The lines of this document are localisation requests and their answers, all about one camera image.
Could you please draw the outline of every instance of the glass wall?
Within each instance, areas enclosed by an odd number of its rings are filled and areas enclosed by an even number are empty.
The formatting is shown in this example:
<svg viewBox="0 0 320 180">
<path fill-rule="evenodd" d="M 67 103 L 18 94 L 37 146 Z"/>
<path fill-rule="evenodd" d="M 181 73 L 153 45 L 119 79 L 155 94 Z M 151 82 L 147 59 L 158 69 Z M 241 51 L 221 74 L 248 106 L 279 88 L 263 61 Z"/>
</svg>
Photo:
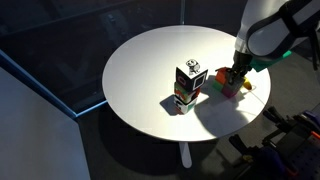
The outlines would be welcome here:
<svg viewBox="0 0 320 180">
<path fill-rule="evenodd" d="M 247 0 L 186 0 L 185 24 L 236 36 Z"/>
<path fill-rule="evenodd" d="M 103 69 L 122 43 L 180 13 L 180 0 L 0 0 L 0 49 L 78 114 L 105 101 Z"/>
</svg>

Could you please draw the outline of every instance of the table top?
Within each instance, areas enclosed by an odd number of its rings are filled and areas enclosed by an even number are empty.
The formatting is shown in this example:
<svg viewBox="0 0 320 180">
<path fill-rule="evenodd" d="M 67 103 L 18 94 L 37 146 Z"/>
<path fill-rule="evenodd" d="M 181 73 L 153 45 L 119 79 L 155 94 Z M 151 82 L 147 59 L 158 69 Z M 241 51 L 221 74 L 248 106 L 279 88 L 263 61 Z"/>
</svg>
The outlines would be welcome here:
<svg viewBox="0 0 320 180">
<path fill-rule="evenodd" d="M 241 88 L 230 99 L 212 87 L 215 70 L 232 66 L 234 44 L 235 37 L 199 26 L 137 35 L 108 60 L 102 78 L 105 97 L 123 121 L 156 138 L 192 142 L 233 133 L 261 113 L 270 94 L 267 69 L 250 71 L 246 77 L 253 89 Z M 173 103 L 175 71 L 189 59 L 207 67 L 208 75 L 194 109 L 179 115 Z"/>
</svg>

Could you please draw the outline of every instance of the dark floor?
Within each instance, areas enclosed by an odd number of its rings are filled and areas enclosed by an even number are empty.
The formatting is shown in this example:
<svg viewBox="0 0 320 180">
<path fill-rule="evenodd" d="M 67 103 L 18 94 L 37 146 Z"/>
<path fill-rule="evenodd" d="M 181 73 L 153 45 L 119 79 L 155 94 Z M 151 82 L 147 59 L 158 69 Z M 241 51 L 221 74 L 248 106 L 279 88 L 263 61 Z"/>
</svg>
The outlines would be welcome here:
<svg viewBox="0 0 320 180">
<path fill-rule="evenodd" d="M 269 68 L 273 105 L 283 115 L 312 110 L 320 102 L 320 86 L 312 70 L 307 45 Z M 89 171 L 93 180 L 206 180 L 232 179 L 242 169 L 232 164 L 240 157 L 228 142 L 230 135 L 207 142 L 190 143 L 193 165 L 185 169 L 179 146 L 141 134 L 126 125 L 108 105 L 78 120 Z M 246 145 L 261 146 L 261 140 L 276 127 L 258 116 L 237 133 Z"/>
</svg>

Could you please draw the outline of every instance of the yellow object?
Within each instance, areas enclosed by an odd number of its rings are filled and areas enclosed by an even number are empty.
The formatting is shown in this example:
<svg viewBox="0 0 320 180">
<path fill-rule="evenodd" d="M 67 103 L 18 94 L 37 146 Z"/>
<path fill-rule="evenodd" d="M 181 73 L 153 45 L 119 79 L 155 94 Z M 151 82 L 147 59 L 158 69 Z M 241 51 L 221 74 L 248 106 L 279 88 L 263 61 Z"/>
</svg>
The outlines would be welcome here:
<svg viewBox="0 0 320 180">
<path fill-rule="evenodd" d="M 246 89 L 248 89 L 248 90 L 251 90 L 251 89 L 252 89 L 251 83 L 250 83 L 249 79 L 246 78 L 246 77 L 244 77 L 243 87 L 246 88 Z"/>
<path fill-rule="evenodd" d="M 243 155 L 242 159 L 245 160 L 248 163 L 252 163 L 253 162 L 253 157 L 251 155 Z"/>
</svg>

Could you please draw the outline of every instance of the cube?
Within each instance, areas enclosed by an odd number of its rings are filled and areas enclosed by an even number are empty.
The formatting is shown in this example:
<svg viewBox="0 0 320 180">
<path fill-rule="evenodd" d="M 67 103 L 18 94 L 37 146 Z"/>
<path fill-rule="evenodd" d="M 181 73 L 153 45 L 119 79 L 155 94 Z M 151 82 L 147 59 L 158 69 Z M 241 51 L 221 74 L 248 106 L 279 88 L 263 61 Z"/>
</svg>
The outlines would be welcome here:
<svg viewBox="0 0 320 180">
<path fill-rule="evenodd" d="M 193 99 L 190 103 L 184 103 L 179 97 L 174 96 L 174 104 L 181 114 L 187 114 L 195 105 L 198 98 Z"/>
<path fill-rule="evenodd" d="M 200 93 L 200 88 L 195 91 L 188 92 L 183 87 L 181 87 L 177 82 L 174 83 L 174 94 L 179 97 L 185 104 L 188 104 L 192 100 L 198 97 Z"/>
<path fill-rule="evenodd" d="M 235 96 L 243 85 L 244 78 L 239 77 L 234 79 L 234 83 L 231 85 L 229 83 L 225 83 L 222 88 L 222 94 L 228 98 Z"/>
<path fill-rule="evenodd" d="M 223 88 L 223 84 L 221 84 L 219 81 L 216 79 L 213 81 L 213 88 L 215 88 L 217 91 L 221 92 Z"/>
<path fill-rule="evenodd" d="M 188 92 L 195 91 L 204 84 L 208 69 L 201 68 L 200 64 L 190 59 L 176 68 L 176 82 Z"/>
<path fill-rule="evenodd" d="M 231 85 L 227 82 L 229 72 L 227 67 L 217 69 L 217 75 L 215 81 L 213 82 L 213 87 L 221 92 L 224 96 L 231 98 L 235 96 L 243 85 L 245 78 L 238 77 L 234 79 L 234 83 Z"/>
</svg>

